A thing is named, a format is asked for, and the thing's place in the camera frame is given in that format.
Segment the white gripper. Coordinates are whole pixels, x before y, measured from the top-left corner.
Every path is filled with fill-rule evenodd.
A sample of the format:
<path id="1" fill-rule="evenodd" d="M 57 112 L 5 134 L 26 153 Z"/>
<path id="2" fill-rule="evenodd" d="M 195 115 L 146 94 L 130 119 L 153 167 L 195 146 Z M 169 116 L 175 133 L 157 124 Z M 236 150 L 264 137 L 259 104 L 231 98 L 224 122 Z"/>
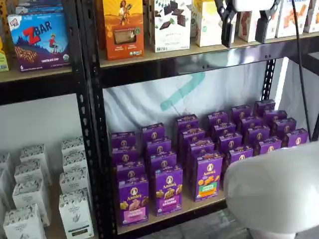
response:
<path id="1" fill-rule="evenodd" d="M 224 6 L 222 0 L 216 0 L 217 12 L 222 20 L 222 45 L 228 48 L 231 46 L 232 20 L 237 11 L 260 11 L 255 40 L 259 43 L 265 43 L 269 21 L 277 11 L 280 3 L 280 0 L 230 0 L 226 1 L 226 6 Z"/>

